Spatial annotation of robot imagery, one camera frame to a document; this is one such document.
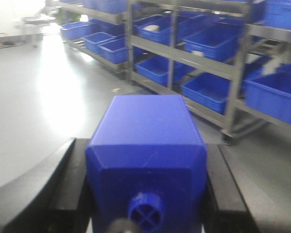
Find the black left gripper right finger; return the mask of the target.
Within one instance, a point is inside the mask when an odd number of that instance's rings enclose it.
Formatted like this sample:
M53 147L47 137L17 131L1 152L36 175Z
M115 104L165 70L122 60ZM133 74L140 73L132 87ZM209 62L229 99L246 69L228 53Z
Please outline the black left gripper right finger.
M206 233L256 233L236 181L218 144L207 144Z

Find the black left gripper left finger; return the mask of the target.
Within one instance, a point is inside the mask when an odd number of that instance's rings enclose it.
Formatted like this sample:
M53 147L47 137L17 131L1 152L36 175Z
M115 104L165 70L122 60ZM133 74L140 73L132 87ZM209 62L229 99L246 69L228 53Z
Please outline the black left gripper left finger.
M71 138L0 187L0 233L84 233L90 220L85 148Z

